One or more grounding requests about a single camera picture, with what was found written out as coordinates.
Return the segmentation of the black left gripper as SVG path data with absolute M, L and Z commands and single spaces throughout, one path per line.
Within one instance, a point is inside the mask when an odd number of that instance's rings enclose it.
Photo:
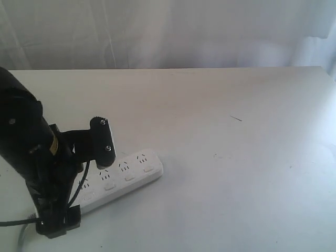
M 36 231 L 53 239 L 80 226 L 80 206 L 72 204 L 88 173 L 91 130 L 61 132 L 46 124 L 33 139 L 37 142 L 29 149 L 25 180 L 39 218 Z

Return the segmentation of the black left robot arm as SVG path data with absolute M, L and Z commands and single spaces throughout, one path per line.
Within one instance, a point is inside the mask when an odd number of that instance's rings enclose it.
M 1 157 L 25 180 L 37 212 L 36 230 L 56 238 L 79 227 L 71 190 L 83 164 L 43 117 L 42 103 L 1 68 Z

